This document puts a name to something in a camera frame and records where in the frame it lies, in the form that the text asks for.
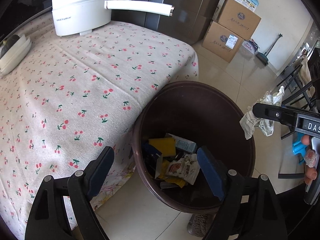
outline trash can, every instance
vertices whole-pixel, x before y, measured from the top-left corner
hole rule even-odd
[[[215,212],[221,202],[215,197],[200,170],[194,185],[161,189],[145,166],[141,144],[166,133],[206,145],[228,169],[252,176],[255,162],[253,137],[246,140],[239,124],[239,107],[219,90],[199,82],[168,84],[148,103],[133,131],[132,149],[138,173],[159,200],[185,213]]]

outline crumpled tissue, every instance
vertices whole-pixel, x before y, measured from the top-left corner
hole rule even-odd
[[[271,95],[269,91],[267,91],[264,97],[257,101],[257,103],[274,105],[274,106],[281,106],[282,97],[284,96],[284,87],[281,86],[278,93],[274,93]],[[262,133],[265,136],[270,136],[273,134],[274,129],[274,121],[257,118],[254,116],[252,112],[252,106],[248,107],[248,112],[240,120],[240,125],[244,131],[245,138],[248,140],[252,137],[254,128],[259,127]]]

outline dustpan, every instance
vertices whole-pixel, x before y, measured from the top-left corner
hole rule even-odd
[[[268,54],[270,53],[270,51],[272,50],[273,46],[276,44],[276,42],[282,37],[283,35],[280,33],[278,38],[276,39],[276,41],[269,47],[269,49],[267,49],[267,51],[262,54],[261,52],[258,52],[258,54],[256,55],[256,57],[266,66],[268,64]]]

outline blue gripper pad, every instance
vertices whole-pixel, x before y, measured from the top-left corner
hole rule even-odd
[[[206,146],[202,146],[197,151],[197,161],[209,184],[209,187],[220,201],[225,197],[225,184],[227,182],[227,168],[212,156]]]

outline cherry print tablecloth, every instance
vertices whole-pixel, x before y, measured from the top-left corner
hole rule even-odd
[[[105,146],[115,161],[92,206],[111,197],[134,171],[131,127],[142,109],[168,82],[198,78],[189,45],[136,25],[58,37],[47,13],[22,33],[32,48],[0,79],[0,215],[18,239],[43,178],[84,169]]]

